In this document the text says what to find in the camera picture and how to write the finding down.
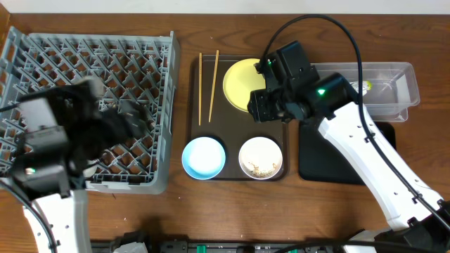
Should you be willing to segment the wooden chopstick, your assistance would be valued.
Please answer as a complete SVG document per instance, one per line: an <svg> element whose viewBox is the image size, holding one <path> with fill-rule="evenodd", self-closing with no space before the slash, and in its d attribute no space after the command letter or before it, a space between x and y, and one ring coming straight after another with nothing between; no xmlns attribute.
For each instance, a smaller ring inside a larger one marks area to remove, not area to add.
<svg viewBox="0 0 450 253"><path fill-rule="evenodd" d="M198 56L198 126L202 122L203 54Z"/></svg>
<svg viewBox="0 0 450 253"><path fill-rule="evenodd" d="M215 94L215 86L216 86L216 80L217 80L218 64L219 64L219 49L216 50L215 59L214 59L214 72L213 72L213 79L212 79L212 90L211 90L211 96L210 96L210 108L209 108L208 122L211 122L211 118L212 118L212 109L213 109L213 105L214 105L214 94Z"/></svg>

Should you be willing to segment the green snack wrapper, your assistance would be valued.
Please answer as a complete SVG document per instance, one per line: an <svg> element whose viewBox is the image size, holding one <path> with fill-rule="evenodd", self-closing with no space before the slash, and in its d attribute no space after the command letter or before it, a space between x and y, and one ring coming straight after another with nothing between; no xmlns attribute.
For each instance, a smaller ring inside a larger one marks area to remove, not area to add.
<svg viewBox="0 0 450 253"><path fill-rule="evenodd" d="M352 88L359 92L359 82L351 82L350 83ZM361 90L362 90L362 96L365 96L370 90L372 89L372 83L370 81L362 81Z"/></svg>

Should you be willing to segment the white cup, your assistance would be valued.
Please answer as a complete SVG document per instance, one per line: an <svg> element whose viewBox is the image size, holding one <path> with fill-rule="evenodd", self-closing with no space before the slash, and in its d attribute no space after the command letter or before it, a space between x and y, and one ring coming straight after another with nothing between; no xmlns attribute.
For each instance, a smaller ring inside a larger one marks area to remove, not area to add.
<svg viewBox="0 0 450 253"><path fill-rule="evenodd" d="M98 162L94 162L92 164L89 164L87 166L87 168L83 171L84 178L92 177L96 173L97 165L98 165Z"/></svg>

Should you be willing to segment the white bowl with food scraps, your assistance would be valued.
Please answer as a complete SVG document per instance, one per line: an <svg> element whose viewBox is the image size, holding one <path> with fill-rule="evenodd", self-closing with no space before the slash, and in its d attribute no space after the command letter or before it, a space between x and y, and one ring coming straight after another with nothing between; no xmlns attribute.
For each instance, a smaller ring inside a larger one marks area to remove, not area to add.
<svg viewBox="0 0 450 253"><path fill-rule="evenodd" d="M241 170L255 180L273 178L283 166L283 153L278 144L267 137L254 137L241 146L238 153Z"/></svg>

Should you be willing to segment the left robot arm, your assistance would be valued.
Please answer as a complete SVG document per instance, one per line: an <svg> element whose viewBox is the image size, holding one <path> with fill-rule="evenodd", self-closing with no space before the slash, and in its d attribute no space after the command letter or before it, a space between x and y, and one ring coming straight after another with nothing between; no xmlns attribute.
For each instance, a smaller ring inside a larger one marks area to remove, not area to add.
<svg viewBox="0 0 450 253"><path fill-rule="evenodd" d="M84 171L104 150L142 138L147 132L143 106L122 101L98 109L99 86L62 86L22 97L26 119L23 145L6 186L22 202L39 252L91 252Z"/></svg>

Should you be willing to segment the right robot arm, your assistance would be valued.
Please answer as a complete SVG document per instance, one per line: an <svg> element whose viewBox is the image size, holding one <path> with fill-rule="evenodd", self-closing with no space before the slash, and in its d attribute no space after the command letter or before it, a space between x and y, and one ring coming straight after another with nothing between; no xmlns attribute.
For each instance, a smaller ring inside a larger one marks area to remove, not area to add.
<svg viewBox="0 0 450 253"><path fill-rule="evenodd" d="M386 231L361 231L346 252L399 249L447 252L449 203L423 183L381 134L363 104L362 82L338 72L321 76L294 41L255 64L265 81L247 105L256 122L312 123L349 162L377 200Z"/></svg>

